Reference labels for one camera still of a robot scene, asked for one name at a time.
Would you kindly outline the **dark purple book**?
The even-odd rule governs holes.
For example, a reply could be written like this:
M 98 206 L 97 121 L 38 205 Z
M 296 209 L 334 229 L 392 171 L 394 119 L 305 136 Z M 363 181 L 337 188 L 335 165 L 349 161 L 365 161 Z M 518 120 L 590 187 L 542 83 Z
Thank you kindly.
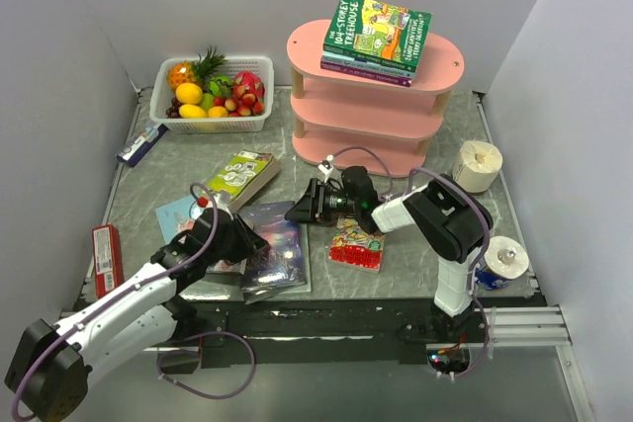
M 257 251 L 245 265 L 240 289 L 248 295 L 282 291 L 307 282 L 299 226 L 285 219 L 293 201 L 244 207 L 239 215 L 268 246 Z

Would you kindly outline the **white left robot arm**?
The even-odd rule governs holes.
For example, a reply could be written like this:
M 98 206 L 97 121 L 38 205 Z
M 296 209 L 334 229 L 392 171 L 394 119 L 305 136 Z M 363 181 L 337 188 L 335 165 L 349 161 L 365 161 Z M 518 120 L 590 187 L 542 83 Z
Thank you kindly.
M 5 376 L 15 421 L 61 421 L 89 388 L 147 347 L 189 342 L 196 320 L 180 293 L 221 261 L 240 263 L 267 241 L 237 214 L 207 208 L 131 278 L 54 324 L 42 319 L 22 333 Z

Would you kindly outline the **purple 117-storey treehouse book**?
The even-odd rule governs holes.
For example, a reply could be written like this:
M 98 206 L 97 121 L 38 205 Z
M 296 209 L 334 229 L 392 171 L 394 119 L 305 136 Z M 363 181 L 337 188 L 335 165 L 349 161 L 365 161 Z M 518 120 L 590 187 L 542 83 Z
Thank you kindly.
M 352 75 L 368 80 L 379 81 L 382 83 L 410 87 L 412 80 L 407 77 L 401 76 L 393 76 L 389 74 L 376 73 L 372 71 L 366 71 L 360 68 L 351 67 L 351 66 L 343 66 L 335 63 L 330 63 L 327 61 L 322 61 L 320 63 L 320 68 L 328 71 L 338 72 L 341 74 Z

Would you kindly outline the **green 104-storey treehouse book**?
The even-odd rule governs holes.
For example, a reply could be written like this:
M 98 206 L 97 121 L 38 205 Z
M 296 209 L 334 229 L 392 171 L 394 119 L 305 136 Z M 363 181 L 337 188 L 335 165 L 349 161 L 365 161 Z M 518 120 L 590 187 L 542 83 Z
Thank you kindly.
M 338 0 L 323 50 L 415 72 L 433 15 L 376 0 Z

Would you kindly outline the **light blue 143-storey treehouse book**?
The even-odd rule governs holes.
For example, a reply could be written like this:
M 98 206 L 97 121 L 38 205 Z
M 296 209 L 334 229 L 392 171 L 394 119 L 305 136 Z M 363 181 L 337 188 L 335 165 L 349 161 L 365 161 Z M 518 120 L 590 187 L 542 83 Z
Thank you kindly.
M 414 71 L 404 71 L 392 66 L 385 66 L 376 62 L 372 62 L 365 59 L 356 59 L 351 56 L 345 56 L 341 54 L 331 53 L 325 51 L 320 58 L 321 61 L 326 63 L 335 64 L 343 67 L 350 67 L 360 70 L 369 71 L 372 73 L 380 73 L 391 76 L 400 76 L 407 79 L 413 79 L 415 77 Z

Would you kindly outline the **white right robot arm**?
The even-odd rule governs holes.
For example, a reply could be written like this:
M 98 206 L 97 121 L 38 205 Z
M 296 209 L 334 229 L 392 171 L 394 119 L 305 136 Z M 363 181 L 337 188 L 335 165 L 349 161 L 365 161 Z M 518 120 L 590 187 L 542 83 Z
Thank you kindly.
M 491 238 L 490 213 L 445 174 L 415 168 L 411 175 L 430 177 L 396 198 L 379 198 L 368 171 L 352 166 L 340 183 L 312 178 L 285 214 L 304 224 L 330 224 L 350 217 L 368 234 L 388 234 L 416 226 L 438 256 L 438 284 L 426 324 L 436 339 L 451 342 L 467 329 L 474 312 L 474 267 L 484 258 Z

